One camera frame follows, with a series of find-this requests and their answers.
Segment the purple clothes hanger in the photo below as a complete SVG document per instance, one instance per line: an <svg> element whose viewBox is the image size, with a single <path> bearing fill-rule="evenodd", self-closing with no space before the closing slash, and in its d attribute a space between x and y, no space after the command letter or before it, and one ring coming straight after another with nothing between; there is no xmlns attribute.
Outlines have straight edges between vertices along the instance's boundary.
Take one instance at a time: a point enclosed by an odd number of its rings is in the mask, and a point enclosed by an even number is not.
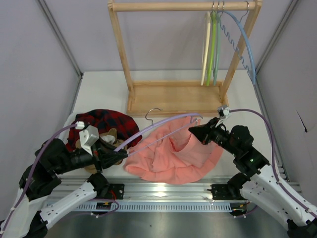
<svg viewBox="0 0 317 238"><path fill-rule="evenodd" d="M118 153L121 149L123 149L123 147L125 145L127 145L128 143L130 143L131 141L133 141L134 139L136 139L137 137L139 137L140 135L143 135L145 132L147 131L150 131L152 129L154 129L155 127L158 127L158 126L162 126L163 124L166 124L167 122L169 121L173 121L173 120L176 120L176 119L180 119L180 118L186 118L186 117L190 117L191 120L188 124L185 124L184 126L178 128L177 130L174 130L172 132L170 132L169 134L166 134L165 136L163 136L162 138L160 139L157 139L155 141L153 141L152 143L149 143L147 144L146 146L134 151L134 152L129 152L128 153L128 156L132 156L133 154L139 152L139 151L142 151L146 148L148 148L149 146L153 145L154 143L166 138L166 137L169 137L170 135L184 129L184 128L187 128L189 127L190 125L192 125L193 123L197 124L198 122L198 119L197 118L200 118L200 119L203 119L204 117L200 114L200 113L186 113L186 114L180 114L180 115L176 115L176 116L172 116L172 117L169 117L169 118L165 118L163 120L160 120L156 123L153 123L151 124L150 126L142 129L141 131L139 131L138 133L134 134L133 136L129 137L126 141L124 141L121 145L119 145L118 147L116 147L114 149L114 152Z"/></svg>

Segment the pink skirt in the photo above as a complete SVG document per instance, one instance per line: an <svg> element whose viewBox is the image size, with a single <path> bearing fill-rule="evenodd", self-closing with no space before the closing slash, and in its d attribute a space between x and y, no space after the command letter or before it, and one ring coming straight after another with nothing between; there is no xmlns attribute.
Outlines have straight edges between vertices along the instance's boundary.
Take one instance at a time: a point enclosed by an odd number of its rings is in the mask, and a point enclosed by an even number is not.
<svg viewBox="0 0 317 238"><path fill-rule="evenodd" d="M179 118L157 127L130 148L123 168L151 182L196 182L220 160L223 149L211 142L203 145L188 129L200 124L193 117Z"/></svg>

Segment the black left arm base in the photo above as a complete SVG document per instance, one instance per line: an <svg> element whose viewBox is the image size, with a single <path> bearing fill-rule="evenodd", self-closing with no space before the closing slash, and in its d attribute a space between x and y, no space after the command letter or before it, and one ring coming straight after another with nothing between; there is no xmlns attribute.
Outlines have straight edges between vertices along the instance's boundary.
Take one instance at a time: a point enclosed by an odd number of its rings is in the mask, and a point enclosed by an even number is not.
<svg viewBox="0 0 317 238"><path fill-rule="evenodd" d="M125 184L123 183L110 183L106 199L111 200L123 200L124 198Z"/></svg>

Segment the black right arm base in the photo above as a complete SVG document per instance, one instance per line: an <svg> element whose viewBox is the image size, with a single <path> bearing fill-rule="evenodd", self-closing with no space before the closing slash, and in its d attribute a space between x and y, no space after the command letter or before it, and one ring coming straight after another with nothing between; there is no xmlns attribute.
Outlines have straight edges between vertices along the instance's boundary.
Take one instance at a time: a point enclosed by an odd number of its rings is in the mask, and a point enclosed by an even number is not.
<svg viewBox="0 0 317 238"><path fill-rule="evenodd" d="M214 200L235 200L239 197L235 187L229 184L212 184L208 191Z"/></svg>

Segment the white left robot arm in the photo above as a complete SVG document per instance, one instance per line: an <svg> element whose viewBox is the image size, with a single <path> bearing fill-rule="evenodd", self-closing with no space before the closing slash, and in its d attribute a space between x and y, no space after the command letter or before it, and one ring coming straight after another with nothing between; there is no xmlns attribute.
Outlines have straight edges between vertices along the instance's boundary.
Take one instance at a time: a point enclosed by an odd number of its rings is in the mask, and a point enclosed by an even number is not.
<svg viewBox="0 0 317 238"><path fill-rule="evenodd" d="M92 151L92 154L84 149L69 151L60 139L44 143L19 181L14 206L0 223L0 236L43 238L57 221L77 206L91 199L107 198L109 182L102 171L127 158L128 154L125 149L117 150L102 140L97 140ZM90 165L95 166L95 174L51 207L42 208L47 197L61 184L59 175Z"/></svg>

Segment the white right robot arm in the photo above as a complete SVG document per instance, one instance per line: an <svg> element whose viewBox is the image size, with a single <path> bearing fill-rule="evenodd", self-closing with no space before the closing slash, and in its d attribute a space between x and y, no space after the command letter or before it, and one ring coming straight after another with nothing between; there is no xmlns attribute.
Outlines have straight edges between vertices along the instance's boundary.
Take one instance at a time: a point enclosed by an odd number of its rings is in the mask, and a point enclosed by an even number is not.
<svg viewBox="0 0 317 238"><path fill-rule="evenodd" d="M317 236L317 208L273 170L269 160L253 147L254 138L246 126L231 131L213 118L207 124L188 130L204 145L211 142L234 156L239 170L228 181L233 195L253 202L279 222L290 238Z"/></svg>

